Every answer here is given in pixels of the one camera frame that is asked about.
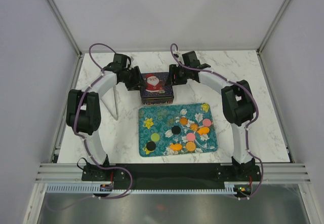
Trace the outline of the gold tin lid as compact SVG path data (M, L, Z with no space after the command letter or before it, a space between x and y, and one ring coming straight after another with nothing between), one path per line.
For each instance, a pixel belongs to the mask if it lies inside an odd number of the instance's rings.
M151 72L141 74L145 86L140 88L141 99L174 99L172 86L167 86L168 72Z

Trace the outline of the metal serving tongs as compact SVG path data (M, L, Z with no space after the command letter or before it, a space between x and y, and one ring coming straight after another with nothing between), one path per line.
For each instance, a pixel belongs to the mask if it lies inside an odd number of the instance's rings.
M113 91L113 99L114 99L114 109L115 109L115 113L112 112L112 110L109 108L108 103L106 102L105 99L101 99L102 103L104 104L104 106L106 107L106 109L108 110L108 112L110 113L110 115L113 117L113 119L115 121L118 121L119 119L119 112L118 112L118 103L117 103L117 90L116 90L116 86L114 86L112 88Z

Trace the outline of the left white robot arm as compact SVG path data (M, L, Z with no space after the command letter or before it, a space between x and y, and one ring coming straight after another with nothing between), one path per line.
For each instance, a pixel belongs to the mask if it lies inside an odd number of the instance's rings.
M108 155L99 135L100 100L119 83L123 83L129 91L145 86L139 67L132 67L131 62L129 56L115 53L113 61L101 68L94 81L83 90L71 89L68 93L66 124L82 140L88 157L95 165L93 175L99 180L106 180L111 174Z

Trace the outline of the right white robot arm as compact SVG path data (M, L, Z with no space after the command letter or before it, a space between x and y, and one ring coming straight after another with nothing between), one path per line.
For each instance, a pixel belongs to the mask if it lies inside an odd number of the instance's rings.
M188 80L193 80L221 95L223 115L231 124L233 135L232 163L236 165L231 168L231 174L236 180L244 180L250 174L246 164L256 159L249 148L248 127L259 116L249 83L245 80L233 82L215 72L210 65L201 64L194 51L179 54L176 50L171 51L171 55L176 64L169 66L167 85L185 85Z

